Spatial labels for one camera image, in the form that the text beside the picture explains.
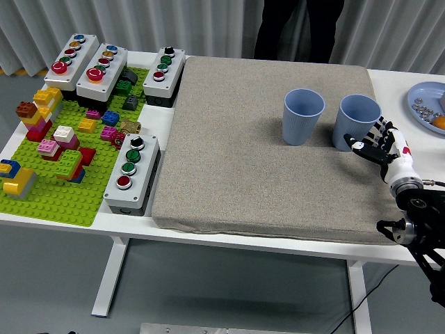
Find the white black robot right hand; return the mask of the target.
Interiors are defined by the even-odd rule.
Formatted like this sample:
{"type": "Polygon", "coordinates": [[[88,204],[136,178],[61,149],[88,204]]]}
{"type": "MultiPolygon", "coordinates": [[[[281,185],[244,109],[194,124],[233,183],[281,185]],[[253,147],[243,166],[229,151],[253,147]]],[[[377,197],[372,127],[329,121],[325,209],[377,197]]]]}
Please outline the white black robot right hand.
{"type": "Polygon", "coordinates": [[[410,147],[401,130],[382,116],[362,139],[343,135],[347,146],[358,156],[380,166],[382,180],[393,187],[400,180],[420,181],[413,169],[410,147]]]}

